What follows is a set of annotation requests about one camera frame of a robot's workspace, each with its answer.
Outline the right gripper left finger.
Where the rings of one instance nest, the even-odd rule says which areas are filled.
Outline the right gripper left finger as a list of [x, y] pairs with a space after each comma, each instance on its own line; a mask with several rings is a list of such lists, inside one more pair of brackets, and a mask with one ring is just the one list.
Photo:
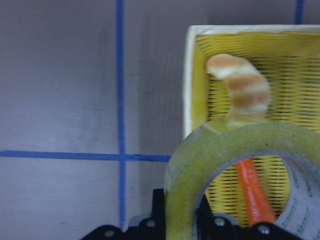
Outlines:
[[157, 188], [152, 192], [151, 218], [154, 221], [154, 237], [156, 240], [166, 239], [165, 196], [164, 189]]

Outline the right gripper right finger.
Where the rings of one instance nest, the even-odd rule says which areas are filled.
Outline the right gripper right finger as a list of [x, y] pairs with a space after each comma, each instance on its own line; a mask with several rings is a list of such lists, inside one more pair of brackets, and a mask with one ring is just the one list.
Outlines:
[[196, 210], [196, 230], [198, 240], [214, 239], [214, 217], [205, 195]]

